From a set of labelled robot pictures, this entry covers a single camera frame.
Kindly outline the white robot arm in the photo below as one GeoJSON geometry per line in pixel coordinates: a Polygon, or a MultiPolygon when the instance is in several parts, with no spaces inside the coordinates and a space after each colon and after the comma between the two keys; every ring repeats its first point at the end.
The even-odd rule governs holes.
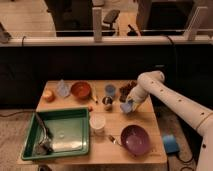
{"type": "Polygon", "coordinates": [[[203,138],[196,171],[213,171],[213,110],[166,87],[164,80],[161,71],[140,74],[126,101],[132,105],[132,111],[149,94],[163,102],[203,138]]]}

